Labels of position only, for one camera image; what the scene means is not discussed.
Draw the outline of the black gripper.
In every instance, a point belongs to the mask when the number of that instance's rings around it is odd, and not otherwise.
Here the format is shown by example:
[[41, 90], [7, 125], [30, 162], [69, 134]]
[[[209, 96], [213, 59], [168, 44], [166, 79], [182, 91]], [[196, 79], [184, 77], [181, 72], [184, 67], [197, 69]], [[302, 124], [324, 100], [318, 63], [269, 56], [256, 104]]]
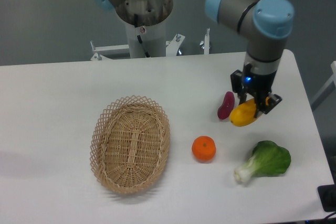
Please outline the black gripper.
[[254, 96], [256, 111], [254, 118], [268, 114], [281, 101], [282, 97], [271, 93], [276, 73], [257, 74], [252, 72], [252, 64], [244, 65], [243, 71], [236, 70], [230, 75], [232, 91], [237, 94], [239, 104], [246, 102], [247, 93]]

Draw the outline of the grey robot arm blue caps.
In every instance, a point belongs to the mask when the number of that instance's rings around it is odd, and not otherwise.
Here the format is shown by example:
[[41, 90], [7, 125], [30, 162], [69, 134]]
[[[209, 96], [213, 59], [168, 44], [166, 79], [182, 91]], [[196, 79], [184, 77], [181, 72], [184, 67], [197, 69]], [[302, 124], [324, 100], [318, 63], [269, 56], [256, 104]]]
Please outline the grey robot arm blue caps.
[[[166, 56], [165, 33], [160, 25], [170, 16], [172, 0], [95, 0], [114, 9], [131, 31], [133, 58]], [[271, 90], [280, 58], [292, 31], [295, 10], [287, 0], [206, 0], [206, 15], [248, 40], [243, 69], [231, 74], [232, 89], [240, 104], [254, 98], [255, 118], [269, 113], [281, 97]]]

